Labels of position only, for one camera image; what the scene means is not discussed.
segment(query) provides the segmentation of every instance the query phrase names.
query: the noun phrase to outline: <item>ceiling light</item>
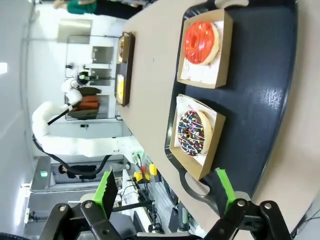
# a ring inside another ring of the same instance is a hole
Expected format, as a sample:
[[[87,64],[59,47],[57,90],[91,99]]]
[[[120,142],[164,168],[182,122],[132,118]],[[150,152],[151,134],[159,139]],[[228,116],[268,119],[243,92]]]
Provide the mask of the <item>ceiling light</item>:
[[[6,62],[0,62],[0,74],[8,72],[8,64]]]

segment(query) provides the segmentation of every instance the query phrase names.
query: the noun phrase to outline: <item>chocolate icing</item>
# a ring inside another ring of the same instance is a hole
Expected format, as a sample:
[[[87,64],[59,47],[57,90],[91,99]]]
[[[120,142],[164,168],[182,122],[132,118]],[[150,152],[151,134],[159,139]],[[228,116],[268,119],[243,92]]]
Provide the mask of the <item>chocolate icing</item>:
[[[181,149],[189,156],[198,155],[205,142],[204,126],[194,110],[187,111],[179,120],[178,141]]]

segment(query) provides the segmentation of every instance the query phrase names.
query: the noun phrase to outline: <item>donut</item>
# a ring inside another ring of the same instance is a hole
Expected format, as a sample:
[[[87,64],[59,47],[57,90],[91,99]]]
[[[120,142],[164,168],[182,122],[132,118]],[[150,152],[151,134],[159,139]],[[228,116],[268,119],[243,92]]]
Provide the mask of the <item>donut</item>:
[[[212,137],[210,122],[203,112],[189,110],[179,120],[177,136],[186,154],[192,157],[203,154]]]
[[[219,50],[219,33],[214,24],[198,21],[185,34],[184,56],[192,64],[207,65]]]

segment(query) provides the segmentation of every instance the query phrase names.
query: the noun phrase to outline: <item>beige tabletop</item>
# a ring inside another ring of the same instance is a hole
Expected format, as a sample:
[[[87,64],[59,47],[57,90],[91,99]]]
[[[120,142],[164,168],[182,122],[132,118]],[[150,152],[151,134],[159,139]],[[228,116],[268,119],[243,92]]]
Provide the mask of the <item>beige tabletop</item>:
[[[219,219],[189,196],[164,151],[182,16],[203,0],[159,0],[131,18],[125,31],[136,36],[130,103],[119,112],[200,226]],[[256,204],[278,203],[292,230],[312,203],[320,183],[320,2],[300,0],[298,51],[288,105],[269,164],[254,195]],[[240,232],[236,239],[250,239]]]

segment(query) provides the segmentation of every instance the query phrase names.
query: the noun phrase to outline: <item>robotic arm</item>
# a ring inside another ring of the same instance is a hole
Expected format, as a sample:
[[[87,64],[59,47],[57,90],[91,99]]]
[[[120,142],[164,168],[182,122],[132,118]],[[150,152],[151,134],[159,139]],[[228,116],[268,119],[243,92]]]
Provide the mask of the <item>robotic arm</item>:
[[[121,154],[133,163],[135,153],[143,152],[143,148],[134,136],[85,139],[50,134],[49,125],[71,111],[73,106],[82,100],[78,90],[80,87],[81,84],[77,80],[73,78],[66,80],[61,90],[69,102],[63,106],[57,106],[47,101],[33,113],[32,130],[43,151],[52,155],[84,155],[89,158]]]

